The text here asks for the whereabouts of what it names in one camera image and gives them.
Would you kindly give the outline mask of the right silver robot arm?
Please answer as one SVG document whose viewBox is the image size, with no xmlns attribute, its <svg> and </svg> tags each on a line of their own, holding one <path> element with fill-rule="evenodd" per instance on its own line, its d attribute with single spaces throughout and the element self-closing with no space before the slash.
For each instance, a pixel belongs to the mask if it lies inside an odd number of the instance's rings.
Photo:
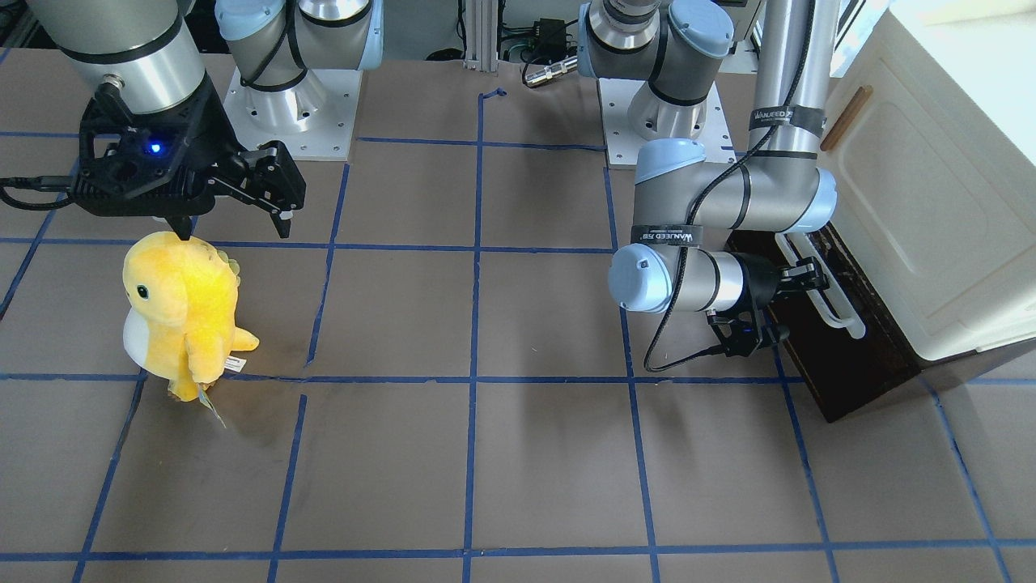
<svg viewBox="0 0 1036 583">
<path fill-rule="evenodd" d="M 219 197 L 258 207 L 278 236 L 306 202 L 292 135 L 334 123 L 319 70 L 373 70 L 384 56 L 381 1 L 218 1 L 219 35 L 236 60 L 238 88 L 259 139 L 238 136 L 176 1 L 30 1 L 48 36 L 92 89 L 73 177 L 4 178 L 4 191 L 63 192 L 100 217 L 152 215 L 181 240 Z"/>
</svg>

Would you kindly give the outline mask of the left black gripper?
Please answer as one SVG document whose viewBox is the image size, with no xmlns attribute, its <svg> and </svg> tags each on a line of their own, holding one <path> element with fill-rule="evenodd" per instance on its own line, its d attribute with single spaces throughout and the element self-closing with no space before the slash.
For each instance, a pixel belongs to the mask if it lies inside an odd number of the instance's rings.
<svg viewBox="0 0 1036 583">
<path fill-rule="evenodd" d="M 752 355 L 758 348 L 778 346 L 792 336 L 784 325 L 767 324 L 762 309 L 776 296 L 825 291 L 831 279 L 815 256 L 777 269 L 762 256 L 712 253 L 718 292 L 706 308 L 707 324 L 719 340 L 709 355 Z"/>
</svg>

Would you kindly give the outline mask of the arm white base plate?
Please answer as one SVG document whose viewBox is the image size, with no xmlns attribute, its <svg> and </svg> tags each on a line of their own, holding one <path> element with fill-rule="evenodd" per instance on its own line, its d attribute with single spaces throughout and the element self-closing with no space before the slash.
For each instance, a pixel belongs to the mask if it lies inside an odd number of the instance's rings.
<svg viewBox="0 0 1036 583">
<path fill-rule="evenodd" d="M 346 162 L 362 81 L 358 70 L 309 70 L 295 87 L 263 92 L 241 86 L 234 71 L 223 109 L 251 151 L 280 141 L 295 161 Z"/>
<path fill-rule="evenodd" d="M 692 106 L 660 100 L 644 81 L 600 79 L 598 89 L 610 167 L 634 168 L 641 147 L 659 138 L 691 139 L 703 145 L 707 161 L 735 161 L 735 147 L 715 84 L 703 103 Z"/>
</svg>

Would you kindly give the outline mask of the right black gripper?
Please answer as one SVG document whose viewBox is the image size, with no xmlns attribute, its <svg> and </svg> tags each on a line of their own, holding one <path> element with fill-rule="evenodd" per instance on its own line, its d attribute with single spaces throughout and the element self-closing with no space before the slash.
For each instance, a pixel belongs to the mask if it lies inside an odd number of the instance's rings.
<svg viewBox="0 0 1036 583">
<path fill-rule="evenodd" d="M 188 242 L 215 194 L 230 196 L 265 211 L 287 239 L 306 190 L 287 144 L 274 140 L 244 151 L 204 74 L 184 103 L 149 114 L 130 112 L 121 90 L 102 82 L 80 121 L 68 199 L 103 217 L 163 217 Z"/>
</svg>

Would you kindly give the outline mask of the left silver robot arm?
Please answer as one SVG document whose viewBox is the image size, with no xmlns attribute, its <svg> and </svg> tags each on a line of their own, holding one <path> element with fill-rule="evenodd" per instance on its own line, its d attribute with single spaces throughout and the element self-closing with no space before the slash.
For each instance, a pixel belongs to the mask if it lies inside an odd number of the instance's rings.
<svg viewBox="0 0 1036 583">
<path fill-rule="evenodd" d="M 762 256 L 707 250 L 704 228 L 816 232 L 834 214 L 834 177 L 817 165 L 839 25 L 836 1 L 767 1 L 751 147 L 707 161 L 701 143 L 657 136 L 638 151 L 631 239 L 612 256 L 608 288 L 630 313 L 706 313 L 718 337 L 704 355 L 751 355 L 788 329 L 762 324 L 770 302 L 828 280 L 813 259 L 775 266 Z M 711 1 L 592 1 L 580 10 L 578 70 L 644 82 L 670 109 L 704 103 L 735 40 Z"/>
</svg>

